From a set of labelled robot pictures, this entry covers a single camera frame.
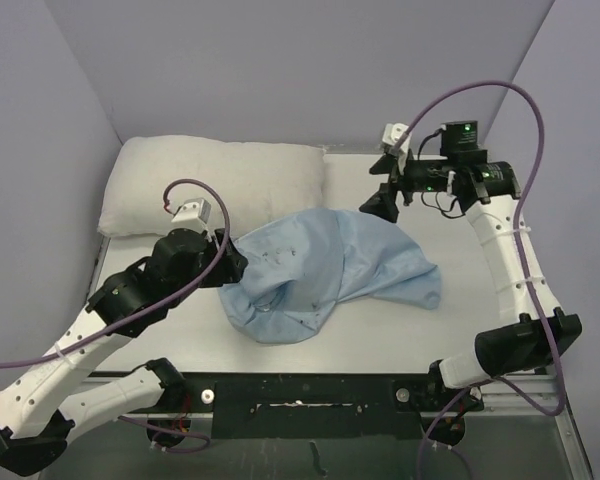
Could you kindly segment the light blue pillowcase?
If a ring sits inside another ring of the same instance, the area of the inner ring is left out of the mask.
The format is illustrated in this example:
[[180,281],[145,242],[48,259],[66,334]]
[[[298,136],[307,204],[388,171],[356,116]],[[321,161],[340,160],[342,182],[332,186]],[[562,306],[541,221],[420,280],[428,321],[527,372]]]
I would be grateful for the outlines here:
[[441,302],[437,265],[397,225],[349,210],[315,208],[236,242],[248,265],[220,288],[229,323],[263,344],[316,336],[336,305],[364,296],[426,310]]

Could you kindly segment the white pillow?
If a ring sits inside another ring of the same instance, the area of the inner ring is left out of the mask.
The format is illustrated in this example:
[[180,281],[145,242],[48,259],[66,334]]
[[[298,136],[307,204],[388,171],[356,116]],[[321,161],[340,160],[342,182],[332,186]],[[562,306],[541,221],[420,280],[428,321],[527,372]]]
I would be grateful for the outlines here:
[[224,202],[233,237],[287,215],[322,205],[321,148],[259,142],[222,142],[186,135],[134,137],[125,142],[108,179],[98,230],[114,238],[162,235],[170,212],[203,197],[209,224],[223,224]]

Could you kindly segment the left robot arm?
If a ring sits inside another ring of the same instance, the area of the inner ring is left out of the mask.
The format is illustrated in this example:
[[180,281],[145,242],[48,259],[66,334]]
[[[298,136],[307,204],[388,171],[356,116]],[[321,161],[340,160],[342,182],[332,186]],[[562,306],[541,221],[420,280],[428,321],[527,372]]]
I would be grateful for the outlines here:
[[185,380],[166,358],[148,360],[105,385],[76,390],[195,290],[237,283],[247,264],[224,230],[178,228],[160,238],[150,255],[109,276],[44,357],[0,391],[0,467],[29,477],[79,436],[121,415],[178,407]]

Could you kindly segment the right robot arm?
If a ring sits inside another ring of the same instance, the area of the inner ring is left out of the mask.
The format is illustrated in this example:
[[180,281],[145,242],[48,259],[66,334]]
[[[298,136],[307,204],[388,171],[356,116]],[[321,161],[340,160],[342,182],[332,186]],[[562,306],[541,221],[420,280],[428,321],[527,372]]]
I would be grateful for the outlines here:
[[578,315],[564,312],[551,291],[530,228],[516,211],[522,191],[513,168],[489,161],[477,144],[476,122],[442,127],[439,160],[415,158],[407,130],[402,123],[384,127],[383,154],[369,172],[387,179],[361,211],[396,222],[398,195],[406,204],[416,193],[453,197],[476,234],[498,301],[495,328],[478,333],[469,350],[441,360],[440,375],[425,384],[428,402],[446,409],[463,387],[553,364],[581,335],[582,324]]

